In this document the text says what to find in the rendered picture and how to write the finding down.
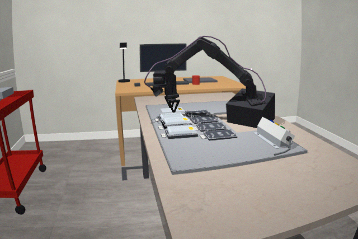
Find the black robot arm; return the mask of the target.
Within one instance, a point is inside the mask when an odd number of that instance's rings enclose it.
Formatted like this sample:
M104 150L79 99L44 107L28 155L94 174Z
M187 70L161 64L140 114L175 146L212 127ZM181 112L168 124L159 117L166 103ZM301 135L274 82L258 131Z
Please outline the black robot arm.
M253 78L249 72L241 68L230 57L228 57L216 43L206 39L200 38L192 43L185 50L180 52L177 56L170 59L164 66L164 71L158 71L153 73L153 94L157 97L161 93L166 95L173 95L172 85L176 84L175 70L178 69L185 61L190 59L196 53L204 51L209 57L217 60L228 70L230 70L239 81L246 87L245 91L242 91L242 95L246 98L251 106L262 105L262 101L258 98L256 92L256 85L253 83ZM166 85L164 85L166 82ZM170 85L170 86L167 86ZM163 90L164 88L164 90Z

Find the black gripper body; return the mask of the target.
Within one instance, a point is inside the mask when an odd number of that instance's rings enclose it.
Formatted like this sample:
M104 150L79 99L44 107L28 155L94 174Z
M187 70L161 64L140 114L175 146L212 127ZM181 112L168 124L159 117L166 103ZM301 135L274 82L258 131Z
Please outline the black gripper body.
M177 93L177 87L176 85L172 85L172 90L173 90L173 95L166 95L166 99L168 101L175 101L176 99L171 99L172 97L174 98L178 98L179 97L179 94Z

